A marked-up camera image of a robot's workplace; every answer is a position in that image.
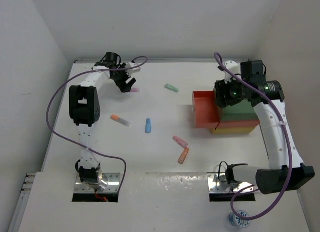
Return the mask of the purple highlighter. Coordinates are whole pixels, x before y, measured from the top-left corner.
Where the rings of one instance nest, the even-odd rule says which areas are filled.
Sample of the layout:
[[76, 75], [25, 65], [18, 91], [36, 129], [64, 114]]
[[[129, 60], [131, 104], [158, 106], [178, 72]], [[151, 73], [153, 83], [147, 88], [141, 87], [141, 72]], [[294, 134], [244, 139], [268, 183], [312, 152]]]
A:
[[138, 93], [138, 92], [140, 92], [141, 90], [139, 89], [139, 88], [132, 88], [131, 89], [131, 93]]

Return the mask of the red drawer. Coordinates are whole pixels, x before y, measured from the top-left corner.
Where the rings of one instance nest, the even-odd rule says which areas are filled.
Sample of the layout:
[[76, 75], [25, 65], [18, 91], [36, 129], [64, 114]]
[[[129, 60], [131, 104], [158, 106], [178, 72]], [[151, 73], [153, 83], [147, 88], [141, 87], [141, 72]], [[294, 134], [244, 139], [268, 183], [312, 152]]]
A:
[[214, 91], [194, 91], [192, 98], [196, 128], [213, 129], [220, 123]]

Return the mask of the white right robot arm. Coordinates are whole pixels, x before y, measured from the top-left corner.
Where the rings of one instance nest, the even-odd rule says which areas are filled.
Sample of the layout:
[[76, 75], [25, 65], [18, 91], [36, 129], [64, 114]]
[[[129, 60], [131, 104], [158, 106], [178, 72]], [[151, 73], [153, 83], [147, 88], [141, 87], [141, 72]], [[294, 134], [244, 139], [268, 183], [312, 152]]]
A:
[[281, 84], [266, 79], [265, 65], [261, 60], [237, 63], [229, 60], [219, 65], [225, 73], [223, 80], [214, 86], [215, 103], [220, 108], [248, 101], [258, 119], [269, 168], [261, 169], [247, 163], [228, 165], [226, 183], [248, 182], [263, 194], [297, 190], [315, 176], [313, 166], [305, 165], [291, 135], [285, 110]]

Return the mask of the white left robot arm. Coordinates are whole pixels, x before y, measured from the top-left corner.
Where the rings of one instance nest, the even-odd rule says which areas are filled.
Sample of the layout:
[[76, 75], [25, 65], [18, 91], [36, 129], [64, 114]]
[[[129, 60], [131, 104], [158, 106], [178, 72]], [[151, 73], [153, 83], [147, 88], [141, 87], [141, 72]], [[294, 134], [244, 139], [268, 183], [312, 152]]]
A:
[[134, 60], [122, 62], [120, 55], [108, 52], [92, 70], [83, 82], [69, 88], [69, 115], [76, 125], [80, 143], [84, 145], [76, 164], [80, 180], [89, 185], [101, 186], [101, 162], [90, 150], [95, 126], [101, 115], [98, 91], [111, 79], [122, 93], [130, 92], [136, 82], [132, 75], [141, 68]]

